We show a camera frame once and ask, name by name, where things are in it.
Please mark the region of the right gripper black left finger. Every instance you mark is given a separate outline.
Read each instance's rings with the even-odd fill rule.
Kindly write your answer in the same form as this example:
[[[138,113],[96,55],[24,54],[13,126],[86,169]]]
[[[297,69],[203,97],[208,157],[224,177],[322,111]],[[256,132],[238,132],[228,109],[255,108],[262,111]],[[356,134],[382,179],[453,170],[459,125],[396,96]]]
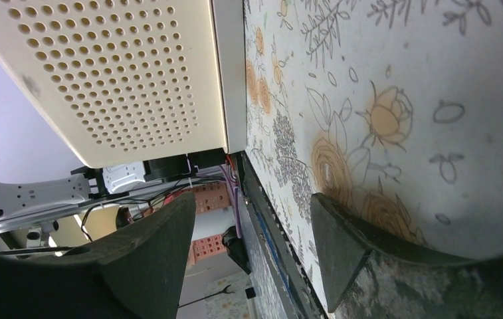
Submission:
[[[175,318],[195,210],[187,192],[60,257],[0,257],[0,318]]]

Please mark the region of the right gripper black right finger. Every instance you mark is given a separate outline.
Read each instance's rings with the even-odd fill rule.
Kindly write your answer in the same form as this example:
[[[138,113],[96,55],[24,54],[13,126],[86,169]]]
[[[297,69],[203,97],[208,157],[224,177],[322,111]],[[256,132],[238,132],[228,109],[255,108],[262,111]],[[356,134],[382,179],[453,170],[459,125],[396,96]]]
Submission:
[[[346,318],[503,318],[503,255],[464,259],[400,239],[322,193],[310,204],[328,312]]]

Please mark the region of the cream perforated plastic basket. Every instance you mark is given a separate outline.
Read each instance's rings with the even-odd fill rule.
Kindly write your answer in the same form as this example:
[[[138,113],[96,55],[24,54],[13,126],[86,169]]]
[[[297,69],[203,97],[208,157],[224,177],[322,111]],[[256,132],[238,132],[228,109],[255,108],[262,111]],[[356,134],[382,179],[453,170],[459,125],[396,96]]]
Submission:
[[[242,1],[0,1],[0,64],[88,167],[247,144]]]

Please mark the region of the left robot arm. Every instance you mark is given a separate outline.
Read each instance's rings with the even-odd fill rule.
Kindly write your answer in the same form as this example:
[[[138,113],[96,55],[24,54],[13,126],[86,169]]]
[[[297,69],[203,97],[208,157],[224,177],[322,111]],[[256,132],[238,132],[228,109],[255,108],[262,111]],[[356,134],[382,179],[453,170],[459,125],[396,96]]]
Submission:
[[[121,198],[129,191],[159,182],[195,177],[199,170],[222,165],[222,149],[206,150],[101,169],[86,166],[63,179],[38,183],[0,183],[0,221],[101,199]]]

